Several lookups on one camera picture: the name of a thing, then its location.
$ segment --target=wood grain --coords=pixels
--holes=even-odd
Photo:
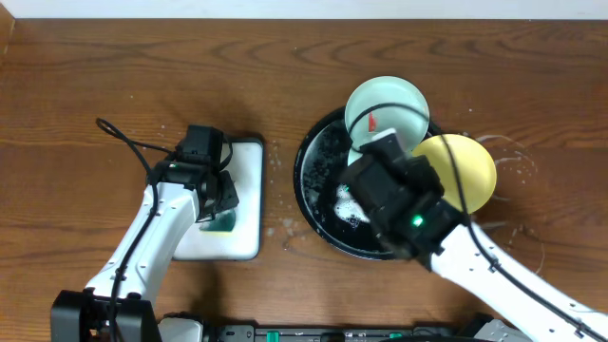
[[[608,311],[607,43],[602,22],[19,21],[0,73],[0,339],[49,340],[55,296],[100,270],[141,202],[141,166],[96,117],[166,146],[188,124],[259,132],[282,161],[259,256],[172,263],[157,314],[407,326],[489,311],[415,263],[341,254],[297,210],[301,140],[378,75],[416,84],[446,130],[515,141],[483,141],[521,159],[497,165],[502,199],[476,220],[533,271],[544,251],[541,276]]]

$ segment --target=soap suds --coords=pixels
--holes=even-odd
[[[501,138],[501,139],[508,140],[508,141],[510,141],[510,142],[512,142],[512,143],[514,143],[514,144],[516,144],[517,146],[519,146],[519,147],[521,147],[521,148],[526,148],[526,147],[525,147],[525,146],[524,146],[524,145],[523,145],[521,142],[516,142],[516,141],[514,141],[513,139],[511,139],[511,138],[509,138],[509,137],[506,137],[506,136],[503,136],[503,135],[500,135],[500,134],[488,134],[488,135],[484,135],[484,136],[481,136],[481,137],[479,137],[479,138],[475,139],[475,141],[476,141],[477,143],[483,143],[483,142],[485,142],[486,140],[490,140],[490,139],[497,139],[497,138]]]
[[[283,219],[283,225],[285,226],[285,228],[291,227],[292,223],[294,223],[294,219],[293,218],[284,218]]]
[[[336,216],[350,223],[353,228],[356,228],[359,222],[370,223],[370,219],[365,215],[359,203],[351,196],[346,185],[340,184],[338,186],[336,196],[337,202],[333,207]]]
[[[306,191],[306,199],[311,205],[315,205],[319,200],[319,193],[314,191],[313,189],[308,189]]]
[[[534,166],[534,169],[536,170],[536,172],[539,172],[539,167],[534,163],[534,161],[530,157],[524,155],[524,153],[522,153],[520,151],[515,151],[514,153],[516,155],[522,156],[524,159],[526,159],[527,161],[529,161],[532,164],[532,166]]]
[[[510,198],[502,198],[500,196],[492,195],[493,200],[502,200],[502,201],[510,201]]]
[[[513,244],[513,238],[517,235],[517,228],[513,228],[513,232],[511,232],[511,239],[509,240],[509,245]]]
[[[542,265],[544,265],[544,257],[546,256],[545,252],[544,252],[544,242],[541,242],[541,252],[542,252],[542,257],[541,257],[541,265],[539,265],[539,268],[536,270],[536,274],[538,274],[541,270],[542,270]]]
[[[505,157],[505,158],[500,158],[494,161],[495,165],[500,164],[501,162],[509,162],[509,161],[520,161],[522,159],[522,157],[515,157],[515,158],[511,158],[511,157]]]
[[[505,225],[507,223],[508,223],[508,221],[496,221],[496,222],[488,222],[488,223],[480,224],[479,226],[482,229],[492,229],[492,228],[505,227]]]

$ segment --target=yellow bowl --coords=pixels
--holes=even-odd
[[[444,137],[458,166],[465,191],[466,209],[469,213],[473,213],[484,206],[494,192],[496,165],[487,150],[478,142],[456,134],[446,134]],[[427,156],[428,162],[437,172],[439,180],[446,190],[444,200],[462,211],[454,170],[442,139],[432,137],[421,142],[414,148],[412,155],[414,157]]]

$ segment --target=black cable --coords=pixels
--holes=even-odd
[[[138,234],[133,239],[133,242],[131,242],[131,245],[126,250],[126,253],[124,254],[124,257],[123,257],[123,261],[121,261],[121,264],[116,269],[116,274],[114,275],[114,283],[112,284],[112,292],[110,295],[110,306],[109,306],[109,314],[108,314],[109,319],[108,320],[109,320],[109,326],[110,326],[109,327],[110,328],[110,340],[112,342],[118,342],[117,326],[116,326],[116,302],[118,299],[118,291],[121,286],[121,281],[124,277],[124,271],[126,270],[126,265],[129,261],[129,259],[131,258],[131,255],[135,251],[135,248],[137,247],[138,243],[140,242],[143,235],[145,234],[145,231],[147,230],[148,226],[152,222],[152,219],[154,219],[154,217],[156,216],[156,213],[157,213],[158,207],[159,207],[159,190],[157,189],[158,180],[156,180],[154,177],[152,177],[152,169],[150,168],[150,165],[148,164],[148,162],[143,157],[142,153],[137,149],[137,147],[135,145],[153,148],[153,149],[157,149],[157,150],[167,152],[167,153],[172,153],[172,151],[169,151],[166,148],[158,147],[156,145],[152,145],[152,144],[148,144],[148,143],[134,142],[134,141],[128,139],[125,136],[125,134],[123,134],[123,132],[121,132],[118,128],[116,128],[112,123],[109,123],[108,121],[106,121],[104,119],[98,118],[95,121],[95,123],[105,133],[111,135],[114,138],[122,140],[129,146],[129,148],[131,148],[131,150],[135,153],[137,158],[142,163],[143,168],[145,169],[145,173],[148,175],[150,185],[152,186],[152,194],[153,194],[152,207],[150,208],[150,213],[149,213],[147,219],[145,220],[145,222],[143,223],[142,229],[140,229]]]
[[[230,138],[228,138],[224,134],[224,141],[226,143],[228,143],[228,156],[226,156],[226,158],[223,161],[221,161],[221,163],[219,164],[219,171],[225,169],[226,166],[228,166],[228,164],[232,160],[232,153],[233,153],[233,150],[232,150],[232,140],[230,140]]]
[[[166,153],[173,153],[173,151],[171,151],[168,148],[160,147],[160,146],[157,146],[157,145],[151,144],[151,143],[137,142],[137,141],[128,139],[125,136],[125,134],[123,134],[123,132],[118,130],[114,125],[112,125],[112,123],[109,123],[104,119],[97,118],[97,120],[95,121],[95,124],[97,124],[97,126],[100,127],[103,130],[103,132],[111,135],[112,137],[114,137],[116,139],[120,139],[127,144],[132,143],[134,145],[145,147],[145,148],[151,148],[151,149],[155,149],[155,150],[166,152]]]
[[[377,105],[373,105],[373,106],[369,107],[368,109],[364,110],[363,112],[361,112],[361,114],[359,114],[354,119],[354,121],[351,124],[350,129],[347,129],[347,133],[349,134],[349,136],[351,135],[351,132],[352,132],[352,129],[354,128],[354,126],[359,121],[361,121],[361,119],[363,119],[363,117],[365,117],[366,115],[372,113],[372,111],[374,111],[374,110],[378,110],[380,108],[385,108],[385,107],[399,107],[399,108],[407,109],[407,110],[413,112],[414,114],[416,114],[416,115],[424,118],[424,120],[426,120],[426,121],[429,122],[429,118],[423,112],[421,112],[419,109],[414,108],[414,107],[412,107],[410,105],[407,105],[407,104],[396,104],[396,103],[377,104]],[[568,313],[563,312],[562,310],[560,310],[560,308],[556,307],[555,305],[553,305],[552,303],[550,303],[546,299],[542,298],[540,295],[538,295],[535,292],[533,292],[532,290],[530,290],[527,286],[523,285],[516,277],[514,277],[513,275],[511,275],[509,272],[507,272],[501,266],[499,260],[496,257],[491,256],[490,253],[485,250],[485,248],[482,246],[481,242],[477,239],[477,235],[475,235],[475,232],[474,232],[473,227],[471,225],[470,215],[469,215],[468,211],[466,210],[465,191],[463,189],[463,184],[462,184],[461,178],[460,178],[460,172],[458,171],[458,166],[456,165],[456,160],[454,158],[454,155],[452,154],[451,147],[447,143],[446,137],[444,137],[443,134],[440,134],[439,137],[442,140],[442,143],[446,146],[446,150],[447,150],[447,153],[449,155],[449,160],[450,160],[450,163],[451,163],[451,166],[452,166],[452,170],[454,171],[454,178],[456,180],[456,185],[458,187],[458,197],[460,198],[460,203],[461,203],[461,206],[463,208],[463,217],[464,217],[464,220],[465,220],[465,226],[468,229],[469,234],[471,235],[471,239],[473,240],[473,243],[475,244],[475,246],[477,247],[477,249],[479,249],[479,251],[481,252],[481,254],[485,257],[485,259],[487,260],[487,262],[489,262],[490,269],[494,269],[494,270],[498,271],[507,280],[509,280],[515,287],[517,287],[518,289],[520,289],[523,293],[525,293],[526,295],[528,295],[529,297],[531,297],[532,299],[534,299],[539,304],[543,305],[543,307],[545,309],[549,310],[553,314],[556,314],[561,319],[565,320],[568,324],[570,324],[570,325],[574,326],[575,328],[577,328],[578,332],[586,333],[587,335],[589,335],[589,337],[591,337],[591,338],[593,338],[593,339],[595,339],[597,341],[608,342],[608,340],[606,340],[606,338],[604,338],[599,333],[595,332],[589,326],[587,326],[586,324],[584,324],[582,322],[579,322],[577,319],[573,318]]]

